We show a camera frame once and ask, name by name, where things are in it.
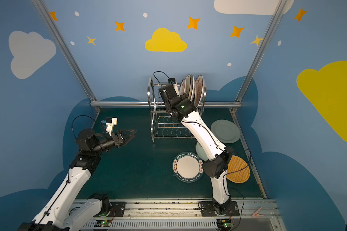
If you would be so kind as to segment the stainless steel dish rack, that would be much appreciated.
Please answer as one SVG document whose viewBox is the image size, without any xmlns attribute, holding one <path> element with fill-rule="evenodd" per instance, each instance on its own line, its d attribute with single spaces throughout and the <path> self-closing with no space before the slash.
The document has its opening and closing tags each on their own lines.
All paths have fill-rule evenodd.
<svg viewBox="0 0 347 231">
<path fill-rule="evenodd" d="M 195 78 L 191 75 L 191 88 L 190 100 L 194 103 L 195 97 Z M 163 102 L 159 93 L 159 88 L 168 85 L 168 83 L 156 83 L 152 78 L 148 80 L 147 98 L 148 102 Z M 207 95 L 207 88 L 204 82 L 204 95 L 200 104 L 205 103 Z M 155 142 L 158 138 L 177 138 L 177 139 L 191 139 L 194 136 L 192 133 L 177 119 L 172 118 L 166 113 L 165 106 L 149 106 L 150 111 L 150 133 L 152 141 Z M 204 106 L 198 106 L 197 111 L 202 114 Z"/>
</svg>

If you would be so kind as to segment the white plate floral sprigs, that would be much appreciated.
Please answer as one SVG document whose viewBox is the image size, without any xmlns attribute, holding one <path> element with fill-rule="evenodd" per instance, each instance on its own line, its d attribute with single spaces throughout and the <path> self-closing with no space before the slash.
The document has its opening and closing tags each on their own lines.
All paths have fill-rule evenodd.
<svg viewBox="0 0 347 231">
<path fill-rule="evenodd" d="M 187 75 L 185 78 L 184 94 L 190 95 L 191 88 L 191 75 Z"/>
</svg>

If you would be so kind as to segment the white plate orange sunburst edge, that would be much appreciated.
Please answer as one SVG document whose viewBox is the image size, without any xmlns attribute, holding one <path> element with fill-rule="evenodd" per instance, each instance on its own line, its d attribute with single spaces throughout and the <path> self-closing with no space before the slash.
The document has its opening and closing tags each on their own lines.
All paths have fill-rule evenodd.
<svg viewBox="0 0 347 231">
<path fill-rule="evenodd" d="M 179 95 L 183 95 L 186 91 L 186 79 L 184 78 L 180 84 Z"/>
</svg>

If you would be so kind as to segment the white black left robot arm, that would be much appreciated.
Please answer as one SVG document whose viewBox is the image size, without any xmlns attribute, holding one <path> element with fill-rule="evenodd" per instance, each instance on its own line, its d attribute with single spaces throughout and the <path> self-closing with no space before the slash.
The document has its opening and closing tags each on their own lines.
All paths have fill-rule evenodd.
<svg viewBox="0 0 347 231">
<path fill-rule="evenodd" d="M 78 231 L 92 217 L 106 217 L 111 212 L 107 194 L 92 194 L 85 205 L 74 213 L 69 209 L 82 187 L 87 183 L 101 161 L 101 155 L 113 148 L 125 146 L 135 137 L 135 130 L 118 130 L 106 137 L 93 129 L 82 130 L 76 144 L 79 152 L 68 167 L 67 175 L 50 201 L 35 218 L 22 223 L 20 231 Z"/>
</svg>

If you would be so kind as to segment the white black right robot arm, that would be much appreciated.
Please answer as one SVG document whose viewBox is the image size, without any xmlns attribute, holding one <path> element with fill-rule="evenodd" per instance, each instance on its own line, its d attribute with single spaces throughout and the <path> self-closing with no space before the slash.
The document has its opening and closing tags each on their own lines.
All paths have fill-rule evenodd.
<svg viewBox="0 0 347 231">
<path fill-rule="evenodd" d="M 227 152 L 226 146 L 210 131 L 196 106 L 187 96 L 178 95 L 173 85 L 159 88 L 159 93 L 167 114 L 179 120 L 204 149 L 208 159 L 202 167 L 211 178 L 214 208 L 219 214 L 224 213 L 231 204 L 231 196 L 224 179 L 228 170 L 230 153 Z"/>
</svg>

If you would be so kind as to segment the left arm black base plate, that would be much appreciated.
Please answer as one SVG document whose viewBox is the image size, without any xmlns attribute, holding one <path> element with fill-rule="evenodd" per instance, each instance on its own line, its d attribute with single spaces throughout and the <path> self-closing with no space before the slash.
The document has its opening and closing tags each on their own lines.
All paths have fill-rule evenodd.
<svg viewBox="0 0 347 231">
<path fill-rule="evenodd" d="M 125 202 L 110 202 L 107 209 L 102 209 L 97 217 L 113 218 L 123 217 L 126 203 Z"/>
</svg>

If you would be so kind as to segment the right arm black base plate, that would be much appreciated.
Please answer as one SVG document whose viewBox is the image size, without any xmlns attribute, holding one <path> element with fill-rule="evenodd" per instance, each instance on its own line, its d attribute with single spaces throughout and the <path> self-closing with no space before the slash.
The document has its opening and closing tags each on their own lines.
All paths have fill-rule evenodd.
<svg viewBox="0 0 347 231">
<path fill-rule="evenodd" d="M 203 217 L 239 217 L 240 208 L 238 207 L 237 202 L 231 202 L 230 205 L 223 212 L 216 212 L 213 201 L 200 201 L 199 208 L 201 215 Z"/>
</svg>

